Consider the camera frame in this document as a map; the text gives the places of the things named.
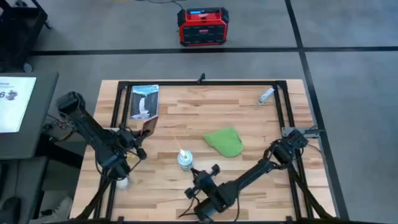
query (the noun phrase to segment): gray floor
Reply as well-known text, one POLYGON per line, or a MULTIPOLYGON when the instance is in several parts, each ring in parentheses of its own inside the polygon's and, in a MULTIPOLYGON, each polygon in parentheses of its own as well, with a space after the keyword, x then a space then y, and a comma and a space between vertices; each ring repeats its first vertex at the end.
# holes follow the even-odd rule
MULTIPOLYGON (((39 0, 53 30, 37 50, 169 49, 178 44, 174 4, 115 0, 39 0)), ((223 47, 291 47, 284 1, 214 0, 231 25, 223 47)), ((306 47, 398 45, 395 0, 292 0, 306 47)), ((398 220, 398 52, 307 54, 350 218, 398 220)), ((146 54, 31 57, 38 71, 58 71, 54 99, 79 91, 95 108, 101 80, 140 78, 301 78, 297 53, 146 54)))

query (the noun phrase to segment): book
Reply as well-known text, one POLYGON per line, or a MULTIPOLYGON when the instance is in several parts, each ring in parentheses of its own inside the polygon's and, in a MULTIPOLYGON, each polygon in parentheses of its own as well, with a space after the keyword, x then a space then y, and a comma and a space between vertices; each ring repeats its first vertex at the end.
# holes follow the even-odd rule
POLYGON ((0 133, 21 127, 36 77, 0 77, 0 133))
POLYGON ((159 85, 133 86, 131 94, 131 119, 151 119, 157 116, 159 85))

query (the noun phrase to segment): cable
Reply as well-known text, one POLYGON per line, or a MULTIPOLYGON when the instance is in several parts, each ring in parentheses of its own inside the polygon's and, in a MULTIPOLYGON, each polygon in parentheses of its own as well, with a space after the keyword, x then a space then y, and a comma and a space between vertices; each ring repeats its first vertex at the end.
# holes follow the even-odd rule
POLYGON ((52 116, 52 115, 51 115, 51 114, 49 114, 49 113, 47 113, 47 116, 49 116, 50 118, 52 118, 52 119, 54 119, 54 120, 58 121, 59 123, 66 123, 66 122, 63 122, 63 121, 61 121, 60 119, 58 119, 58 118, 56 118, 56 117, 52 116))
POLYGON ((17 193, 17 188, 18 188, 18 174, 19 174, 19 159, 17 160, 17 173, 16 173, 16 180, 14 186, 14 195, 17 193))
POLYGON ((317 149, 319 152, 322 152, 318 147, 316 147, 316 146, 313 146, 313 145, 311 145, 311 144, 307 144, 308 146, 310 146, 310 147, 313 147, 314 149, 317 149))
POLYGON ((181 215, 179 215, 178 218, 181 218, 181 217, 184 217, 184 216, 187 216, 187 215, 196 215, 196 213, 187 213, 187 212, 192 208, 193 202, 194 202, 195 200, 198 202, 198 204, 200 203, 199 198, 197 198, 196 195, 193 196, 192 201, 191 201, 191 204, 189 205, 189 207, 188 207, 181 215))
POLYGON ((178 6, 180 6, 181 10, 184 10, 181 4, 178 3, 178 1, 186 1, 186 0, 170 0, 170 1, 165 1, 165 2, 157 2, 157 1, 152 1, 152 0, 146 0, 150 3, 155 3, 155 4, 167 4, 167 3, 174 3, 178 6))
POLYGON ((238 189, 238 192, 236 193, 236 203, 238 204, 238 211, 236 212, 236 218, 235 218, 234 222, 236 222, 236 220, 238 220, 239 213, 241 211, 241 207, 239 206, 239 189, 238 189))
MULTIPOLYGON (((135 156, 138 157, 138 155, 137 155, 136 153, 132 152, 131 150, 129 150, 129 152, 130 152, 131 154, 133 154, 133 155, 135 155, 135 156)), ((138 166, 138 164, 139 164, 140 162, 141 162, 141 159, 138 157, 138 162, 136 162, 136 163, 134 164, 134 166, 130 169, 130 172, 132 172, 132 170, 134 170, 134 168, 136 168, 136 166, 138 166)))
POLYGON ((123 180, 124 178, 126 178, 127 176, 125 176, 125 177, 123 177, 123 178, 116 178, 116 179, 112 179, 112 178, 109 178, 106 174, 103 174, 101 171, 100 171, 100 168, 98 167, 98 158, 97 158, 97 153, 96 153, 96 151, 94 150, 94 163, 95 163, 95 168, 96 168, 96 170, 97 170, 97 172, 100 174, 100 176, 102 176, 102 178, 103 179, 105 179, 105 180, 108 180, 108 181, 118 181, 118 180, 123 180))

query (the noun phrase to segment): shoe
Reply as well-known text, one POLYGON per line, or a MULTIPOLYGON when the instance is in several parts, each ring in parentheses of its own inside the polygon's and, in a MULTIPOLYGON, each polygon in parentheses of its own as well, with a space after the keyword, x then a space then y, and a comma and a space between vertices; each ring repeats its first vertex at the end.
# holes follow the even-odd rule
POLYGON ((68 219, 70 210, 72 209, 73 200, 70 197, 65 197, 60 205, 52 211, 51 215, 43 216, 40 213, 40 217, 35 220, 29 220, 29 224, 42 224, 50 222, 63 222, 68 219))

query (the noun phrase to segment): wooden plank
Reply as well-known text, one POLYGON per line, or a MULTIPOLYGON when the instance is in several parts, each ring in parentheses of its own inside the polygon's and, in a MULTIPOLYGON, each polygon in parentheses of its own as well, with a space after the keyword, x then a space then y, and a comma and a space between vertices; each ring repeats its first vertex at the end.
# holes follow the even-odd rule
MULTIPOLYGON (((105 128, 110 125, 118 81, 103 81, 99 91, 94 118, 105 128)), ((302 81, 287 80, 287 84, 296 125, 311 126, 313 121, 302 81)), ((210 170, 212 165, 218 164, 221 174, 214 178, 215 182, 220 184, 233 180, 255 165, 269 144, 280 138, 274 98, 264 105, 257 105, 257 99, 269 87, 160 86, 157 128, 154 135, 143 143, 148 158, 132 172, 131 187, 116 191, 112 219, 122 215, 126 220, 196 220, 195 216, 177 218, 190 204, 184 190, 193 184, 192 174, 182 171, 177 164, 178 146, 171 131, 180 145, 193 153, 195 168, 210 170), (203 140, 204 134, 228 126, 238 131, 244 144, 244 151, 235 158, 223 157, 203 140)), ((123 92, 118 122, 121 120, 125 96, 123 92)), ((129 119, 127 125, 138 129, 143 122, 129 119)), ((314 140, 311 140, 311 144, 318 146, 314 140)), ((310 190, 334 215, 320 152, 307 147, 303 163, 310 190)), ((94 166, 94 151, 88 148, 71 217, 78 215, 94 196, 99 179, 100 175, 94 166)), ((205 194, 199 195, 199 199, 204 198, 205 194)), ((305 216, 302 197, 300 201, 305 216)), ((285 170, 275 170, 259 178, 241 192, 240 202, 240 220, 284 220, 288 215, 294 217, 285 170)), ((236 205, 233 205, 228 211, 215 215, 214 219, 233 220, 235 216, 236 205)))

